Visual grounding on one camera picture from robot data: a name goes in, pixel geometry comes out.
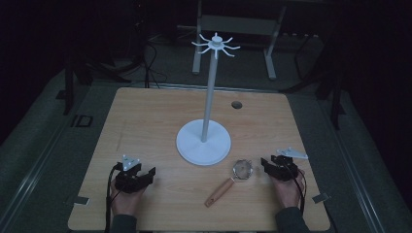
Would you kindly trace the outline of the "person's left hand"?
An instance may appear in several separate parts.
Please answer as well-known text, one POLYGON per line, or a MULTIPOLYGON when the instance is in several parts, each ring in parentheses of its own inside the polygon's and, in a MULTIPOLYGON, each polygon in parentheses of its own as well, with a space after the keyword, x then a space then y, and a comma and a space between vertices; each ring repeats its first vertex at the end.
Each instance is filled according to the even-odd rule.
POLYGON ((146 189, 124 193, 116 189, 116 181, 111 182, 111 209, 115 216, 138 216, 140 202, 146 189))

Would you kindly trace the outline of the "black tripod stand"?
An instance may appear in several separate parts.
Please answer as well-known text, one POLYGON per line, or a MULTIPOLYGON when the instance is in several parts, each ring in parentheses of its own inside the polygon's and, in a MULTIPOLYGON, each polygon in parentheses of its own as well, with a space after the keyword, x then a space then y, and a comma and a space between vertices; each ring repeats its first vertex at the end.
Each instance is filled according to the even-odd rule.
POLYGON ((340 99, 342 81, 345 72, 343 71, 342 59, 339 54, 337 36, 332 33, 325 41, 313 67, 304 75, 303 80, 291 87, 280 90, 280 93, 294 93, 300 89, 318 83, 315 91, 318 100, 331 99, 330 121, 336 130, 340 129, 339 114, 342 113, 340 99))
POLYGON ((91 85, 93 78, 89 68, 93 68, 117 83, 129 83, 120 74, 138 68, 142 63, 143 56, 135 56, 127 65, 109 68, 80 50, 70 50, 65 57, 64 88, 56 96, 65 103, 63 114, 67 116, 74 107, 74 77, 78 78, 80 84, 91 85))

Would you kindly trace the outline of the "strainer with wooden handle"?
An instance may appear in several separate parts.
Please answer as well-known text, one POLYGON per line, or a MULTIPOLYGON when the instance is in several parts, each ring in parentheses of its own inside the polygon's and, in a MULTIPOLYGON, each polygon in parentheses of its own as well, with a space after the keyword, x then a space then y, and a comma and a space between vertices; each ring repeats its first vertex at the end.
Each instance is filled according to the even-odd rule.
POLYGON ((232 176, 213 191, 204 202, 204 205, 207 208, 214 205, 237 181, 247 180, 252 175, 253 171, 254 169, 251 160, 237 160, 232 167, 232 176))

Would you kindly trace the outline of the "grey metal stand frame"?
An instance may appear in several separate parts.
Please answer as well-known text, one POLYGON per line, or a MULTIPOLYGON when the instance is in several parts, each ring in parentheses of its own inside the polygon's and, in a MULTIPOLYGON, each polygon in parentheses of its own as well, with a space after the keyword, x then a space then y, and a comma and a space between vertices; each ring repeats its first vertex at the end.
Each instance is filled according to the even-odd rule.
POLYGON ((263 56, 268 79, 277 79, 272 53, 287 11, 286 6, 280 7, 276 19, 204 15, 202 6, 203 0, 197 0, 196 39, 192 42, 195 45, 195 50, 191 70, 195 75, 200 72, 203 53, 208 50, 225 51, 227 47, 224 45, 231 41, 229 38, 226 41, 220 40, 216 43, 214 38, 205 39, 202 35, 203 31, 213 31, 216 36, 220 32, 269 36, 271 41, 269 46, 263 50, 263 56))

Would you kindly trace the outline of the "person's right hand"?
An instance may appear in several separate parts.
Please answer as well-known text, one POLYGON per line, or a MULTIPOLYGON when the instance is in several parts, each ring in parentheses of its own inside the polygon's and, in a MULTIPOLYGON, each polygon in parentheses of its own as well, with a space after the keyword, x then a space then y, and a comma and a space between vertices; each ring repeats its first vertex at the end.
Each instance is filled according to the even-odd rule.
POLYGON ((298 207, 301 192, 304 189, 302 170, 299 171, 298 176, 293 181, 279 181, 271 177, 271 181, 275 187, 276 197, 280 206, 285 208, 298 207))

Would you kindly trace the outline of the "black rectangular floor plate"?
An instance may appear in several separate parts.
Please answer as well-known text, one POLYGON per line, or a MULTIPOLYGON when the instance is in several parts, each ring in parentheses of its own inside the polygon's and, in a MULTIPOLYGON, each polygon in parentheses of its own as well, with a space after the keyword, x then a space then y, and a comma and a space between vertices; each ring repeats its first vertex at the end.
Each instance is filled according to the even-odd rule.
POLYGON ((92 116, 75 115, 71 122, 71 127, 90 127, 92 122, 92 116))

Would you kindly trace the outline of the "white hook stand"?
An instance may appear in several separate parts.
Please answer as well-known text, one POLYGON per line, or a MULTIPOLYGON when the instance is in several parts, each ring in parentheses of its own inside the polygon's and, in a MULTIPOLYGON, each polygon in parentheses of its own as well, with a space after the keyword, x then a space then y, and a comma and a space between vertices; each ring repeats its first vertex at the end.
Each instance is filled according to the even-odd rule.
POLYGON ((212 166, 223 161, 231 149, 231 138, 226 128, 211 120, 219 56, 223 52, 233 57, 233 54, 227 50, 239 50, 239 47, 229 46, 228 43, 232 39, 224 40, 218 33, 210 39, 202 35, 199 37, 203 43, 193 43, 198 49, 205 47, 205 50, 200 51, 199 54, 210 52, 204 115, 203 119, 192 120, 179 130, 176 147, 185 161, 198 166, 212 166))

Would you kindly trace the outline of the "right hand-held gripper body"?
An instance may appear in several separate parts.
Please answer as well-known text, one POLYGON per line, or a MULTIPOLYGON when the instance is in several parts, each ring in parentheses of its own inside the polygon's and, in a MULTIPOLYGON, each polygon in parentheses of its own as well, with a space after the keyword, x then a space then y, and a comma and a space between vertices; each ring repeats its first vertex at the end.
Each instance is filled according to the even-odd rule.
POLYGON ((275 166, 276 175, 275 179, 279 181, 290 181, 295 179, 298 176, 298 166, 293 162, 295 158, 307 159, 308 155, 301 151, 286 148, 282 150, 276 150, 277 154, 281 157, 281 163, 275 164, 272 162, 272 165, 275 166))

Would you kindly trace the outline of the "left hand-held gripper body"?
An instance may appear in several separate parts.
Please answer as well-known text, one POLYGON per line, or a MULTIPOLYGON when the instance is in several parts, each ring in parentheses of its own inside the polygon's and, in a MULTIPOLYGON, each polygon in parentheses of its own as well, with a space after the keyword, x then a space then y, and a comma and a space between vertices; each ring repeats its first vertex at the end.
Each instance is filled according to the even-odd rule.
POLYGON ((120 172, 115 178, 117 190, 125 193, 138 192, 144 188, 143 183, 137 174, 141 171, 142 164, 138 158, 123 155, 121 160, 120 172))

